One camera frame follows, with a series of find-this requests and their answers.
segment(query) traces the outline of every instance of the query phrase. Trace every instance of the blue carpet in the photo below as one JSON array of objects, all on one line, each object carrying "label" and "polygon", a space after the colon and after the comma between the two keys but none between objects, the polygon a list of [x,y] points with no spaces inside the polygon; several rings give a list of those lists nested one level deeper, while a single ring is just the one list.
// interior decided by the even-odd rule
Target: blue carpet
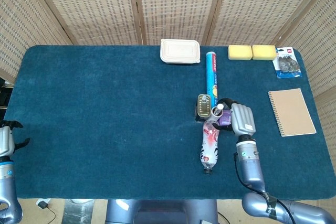
[{"label": "blue carpet", "polygon": [[[197,95],[205,54],[217,53],[219,98],[252,108],[268,191],[282,199],[336,194],[336,178],[307,79],[277,79],[271,61],[230,61],[201,47],[201,63],[167,65],[159,46],[35,46],[23,59],[6,113],[18,120],[17,193],[22,198],[242,198],[237,141],[221,132],[212,175],[203,174]],[[300,54],[295,51],[303,66]],[[281,137],[267,92],[301,88],[317,133]]]}]

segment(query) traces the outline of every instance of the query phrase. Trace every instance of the floor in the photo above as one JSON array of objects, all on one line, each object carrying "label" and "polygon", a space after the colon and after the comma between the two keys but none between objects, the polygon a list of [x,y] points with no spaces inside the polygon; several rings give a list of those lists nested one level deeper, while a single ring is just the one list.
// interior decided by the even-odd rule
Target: floor
[{"label": "floor", "polygon": [[[47,224],[49,223],[54,214],[48,209],[40,209],[35,204],[37,199],[20,199],[19,202],[24,211],[24,217],[21,224]],[[316,201],[304,201],[306,204],[316,205]],[[95,206],[93,208],[92,214],[92,224],[104,224],[106,215],[107,200],[96,199]],[[49,207],[56,213],[56,219],[51,224],[61,224],[63,217],[65,199],[52,199],[49,202]],[[218,211],[221,212],[231,224],[272,224],[279,223],[271,219],[266,218],[256,218],[247,215],[241,207],[241,200],[238,199],[228,199],[228,200],[218,200]],[[227,224],[227,222],[219,216],[220,224]]]}]

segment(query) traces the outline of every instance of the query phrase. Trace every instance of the brown notebook cover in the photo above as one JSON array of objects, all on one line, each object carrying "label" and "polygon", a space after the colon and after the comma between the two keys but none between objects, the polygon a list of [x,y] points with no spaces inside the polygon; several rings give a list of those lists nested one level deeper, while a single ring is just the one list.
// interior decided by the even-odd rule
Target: brown notebook cover
[{"label": "brown notebook cover", "polygon": [[281,136],[316,133],[301,89],[269,91]]}]

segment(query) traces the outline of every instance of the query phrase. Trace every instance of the blue tube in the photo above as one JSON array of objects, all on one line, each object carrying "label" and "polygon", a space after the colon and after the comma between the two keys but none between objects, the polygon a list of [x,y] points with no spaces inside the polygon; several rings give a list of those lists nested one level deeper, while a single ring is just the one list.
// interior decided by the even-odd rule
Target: blue tube
[{"label": "blue tube", "polygon": [[206,53],[206,92],[211,97],[211,107],[217,106],[217,64],[216,53]]}]

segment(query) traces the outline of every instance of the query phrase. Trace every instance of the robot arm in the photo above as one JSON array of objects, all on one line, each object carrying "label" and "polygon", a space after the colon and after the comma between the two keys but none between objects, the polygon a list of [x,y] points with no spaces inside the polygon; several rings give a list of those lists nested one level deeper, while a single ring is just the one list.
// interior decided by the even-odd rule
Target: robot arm
[{"label": "robot arm", "polygon": [[1,224],[15,224],[22,220],[22,208],[17,200],[14,162],[10,156],[29,143],[27,138],[23,143],[15,144],[12,130],[15,127],[23,127],[16,121],[0,122],[0,203],[7,204],[7,208],[0,210]]},{"label": "robot arm", "polygon": [[319,207],[290,200],[279,201],[276,198],[273,198],[272,206],[269,205],[272,199],[268,198],[271,196],[265,190],[256,141],[251,138],[256,132],[252,111],[249,107],[231,99],[222,99],[219,102],[225,103],[231,111],[230,130],[238,137],[236,156],[241,167],[242,183],[254,191],[243,197],[241,202],[243,209],[251,216],[269,217],[287,224],[293,223],[287,210],[295,223],[336,224],[336,220]]}]

